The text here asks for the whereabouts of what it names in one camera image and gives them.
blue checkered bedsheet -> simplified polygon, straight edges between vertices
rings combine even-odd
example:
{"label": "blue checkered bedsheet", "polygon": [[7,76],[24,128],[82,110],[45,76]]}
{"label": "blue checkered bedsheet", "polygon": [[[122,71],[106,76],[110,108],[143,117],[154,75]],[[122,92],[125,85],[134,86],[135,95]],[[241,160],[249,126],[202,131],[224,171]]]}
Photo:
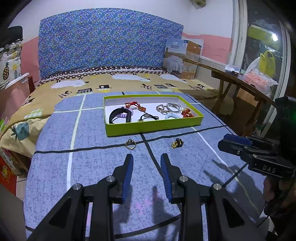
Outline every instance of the blue checkered bedsheet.
{"label": "blue checkered bedsheet", "polygon": [[[28,174],[24,200],[27,236],[73,184],[97,183],[112,174],[131,153],[134,169],[129,198],[123,205],[113,205],[115,237],[120,240],[177,240],[180,210],[165,196],[163,180],[157,169],[161,154],[167,153],[182,174],[208,186],[225,183],[244,165],[238,157],[220,152],[217,147],[225,134],[234,132],[206,107],[182,93],[174,94],[193,104],[204,115],[200,126],[107,137],[104,96],[139,93],[143,92],[94,93],[67,98],[56,105],[37,141]],[[176,137],[180,137],[184,145],[172,149],[171,143]],[[125,147],[128,139],[137,142],[134,150]],[[264,207],[263,180],[262,175],[245,168],[238,180],[231,181],[226,187],[253,220],[259,217]],[[204,207],[202,212],[204,240],[207,240]],[[162,222],[166,220],[170,220],[170,224],[163,226]]]}

red box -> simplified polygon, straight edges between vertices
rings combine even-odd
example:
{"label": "red box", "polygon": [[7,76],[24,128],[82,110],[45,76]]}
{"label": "red box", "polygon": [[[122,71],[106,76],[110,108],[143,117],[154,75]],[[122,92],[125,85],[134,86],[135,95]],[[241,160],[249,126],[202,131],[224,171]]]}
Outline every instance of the red box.
{"label": "red box", "polygon": [[16,195],[17,176],[0,156],[0,184]]}

silver ring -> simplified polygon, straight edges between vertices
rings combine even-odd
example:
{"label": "silver ring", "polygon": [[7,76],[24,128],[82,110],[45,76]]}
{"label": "silver ring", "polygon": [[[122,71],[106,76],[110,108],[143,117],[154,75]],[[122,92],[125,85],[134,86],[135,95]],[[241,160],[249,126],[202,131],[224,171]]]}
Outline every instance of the silver ring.
{"label": "silver ring", "polygon": [[137,144],[136,144],[135,141],[133,141],[132,139],[129,139],[129,140],[126,142],[126,148],[128,148],[129,150],[133,150],[133,149],[135,149],[136,146],[137,146]]}
{"label": "silver ring", "polygon": [[177,103],[167,103],[166,108],[171,112],[171,113],[181,113],[182,107],[177,104]]}

wooden table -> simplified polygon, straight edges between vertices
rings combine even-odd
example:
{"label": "wooden table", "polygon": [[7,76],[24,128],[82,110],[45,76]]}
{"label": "wooden table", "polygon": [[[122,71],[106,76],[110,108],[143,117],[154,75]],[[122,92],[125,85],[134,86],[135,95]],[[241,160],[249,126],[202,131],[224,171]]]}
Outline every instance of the wooden table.
{"label": "wooden table", "polygon": [[[243,136],[248,136],[248,135],[252,134],[255,121],[259,115],[261,107],[264,104],[270,104],[270,105],[273,105],[274,107],[276,107],[275,102],[272,99],[270,99],[268,96],[263,94],[261,91],[259,91],[255,87],[249,85],[248,83],[234,77],[233,75],[230,75],[230,74],[223,72],[219,69],[215,69],[213,67],[207,66],[205,64],[202,64],[202,63],[190,60],[190,59],[184,59],[183,61],[211,70],[211,76],[213,78],[217,78],[220,80],[218,100],[212,109],[212,111],[216,115],[219,114],[221,103],[224,100],[225,96],[227,95],[232,84],[234,84],[237,87],[236,93],[241,88],[254,96],[255,101],[258,101],[258,103],[257,103],[252,115],[250,116],[246,126],[244,127],[244,130],[242,132]],[[225,91],[223,92],[224,81],[228,82],[228,85],[227,85]]]}

blue patterned headboard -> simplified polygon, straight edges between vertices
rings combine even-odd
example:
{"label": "blue patterned headboard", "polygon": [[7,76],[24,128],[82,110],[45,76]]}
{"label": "blue patterned headboard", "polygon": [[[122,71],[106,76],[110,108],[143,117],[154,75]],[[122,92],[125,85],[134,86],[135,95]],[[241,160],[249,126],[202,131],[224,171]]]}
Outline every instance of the blue patterned headboard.
{"label": "blue patterned headboard", "polygon": [[41,78],[95,66],[161,67],[167,38],[181,38],[183,25],[119,8],[82,9],[40,22]]}

